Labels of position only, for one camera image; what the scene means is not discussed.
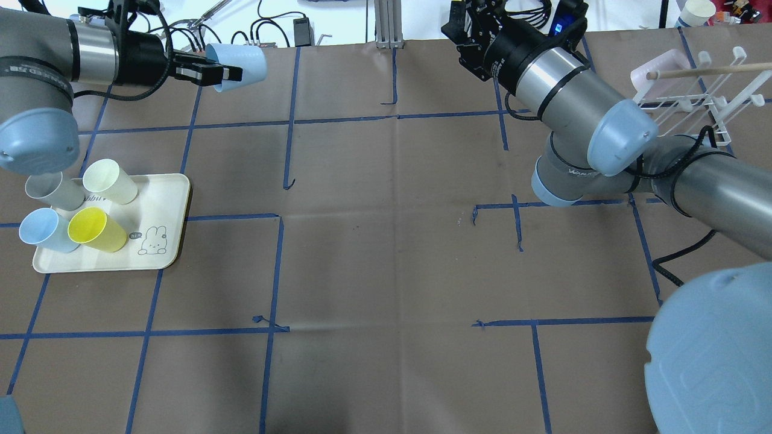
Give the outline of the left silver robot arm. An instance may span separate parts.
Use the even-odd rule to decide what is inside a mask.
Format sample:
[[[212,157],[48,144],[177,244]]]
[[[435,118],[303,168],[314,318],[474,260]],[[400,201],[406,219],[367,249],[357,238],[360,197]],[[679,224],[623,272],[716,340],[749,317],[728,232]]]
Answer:
[[[56,17],[41,1],[2,9],[2,168],[63,171],[80,153],[75,99],[142,101],[170,78],[198,86],[242,85],[247,68],[174,49],[158,1],[110,1]]]

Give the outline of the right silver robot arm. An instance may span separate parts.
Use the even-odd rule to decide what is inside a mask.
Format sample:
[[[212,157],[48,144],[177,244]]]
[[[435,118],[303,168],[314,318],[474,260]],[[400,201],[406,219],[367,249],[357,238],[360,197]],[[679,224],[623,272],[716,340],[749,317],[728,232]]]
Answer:
[[[494,80],[548,127],[530,184],[544,205],[639,194],[705,234],[651,259],[672,292],[646,338],[645,393],[658,433],[770,432],[770,170],[736,158],[716,127],[662,134],[639,97],[577,50],[587,3],[547,33],[505,1],[452,1],[441,28],[460,65]]]

